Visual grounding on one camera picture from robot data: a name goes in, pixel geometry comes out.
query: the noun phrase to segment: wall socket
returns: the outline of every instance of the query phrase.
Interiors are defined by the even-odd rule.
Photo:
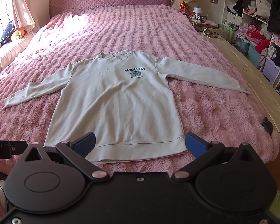
[[[218,0],[211,0],[210,3],[218,4]]]

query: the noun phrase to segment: sweatshirt sleeve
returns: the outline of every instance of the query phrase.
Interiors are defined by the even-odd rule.
[[[24,103],[31,99],[36,99],[40,96],[54,93],[57,90],[65,88],[68,81],[72,77],[73,72],[74,66],[72,64],[68,64],[66,68],[55,72],[42,82],[29,82],[27,87],[13,93],[4,100],[3,109],[14,105],[19,105],[20,103]]]
[[[157,58],[155,67],[164,77],[250,94],[245,89],[242,89],[239,82],[233,77],[206,66],[165,57],[163,59]]]

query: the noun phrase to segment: silver bolt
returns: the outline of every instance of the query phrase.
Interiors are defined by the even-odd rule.
[[[144,178],[139,177],[139,178],[136,178],[136,180],[139,181],[139,182],[142,182],[142,181],[144,181]]]
[[[190,176],[190,174],[186,171],[177,171],[177,172],[174,173],[174,176],[177,179],[186,179],[187,177]]]
[[[269,224],[267,219],[262,219],[259,224]]]
[[[22,224],[22,221],[19,218],[14,218],[11,220],[12,224]]]
[[[102,179],[107,176],[107,173],[102,170],[97,170],[92,173],[92,176],[96,179]]]

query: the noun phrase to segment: curtain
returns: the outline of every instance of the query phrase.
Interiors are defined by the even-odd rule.
[[[34,28],[38,28],[37,18],[33,19],[29,10],[29,0],[12,0],[13,2],[13,18],[16,29],[26,30],[28,33]]]

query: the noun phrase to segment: white table lamp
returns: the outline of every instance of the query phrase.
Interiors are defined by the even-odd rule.
[[[195,19],[195,21],[197,21],[199,14],[202,14],[202,9],[199,8],[199,7],[194,7],[193,12],[196,13],[196,19]]]

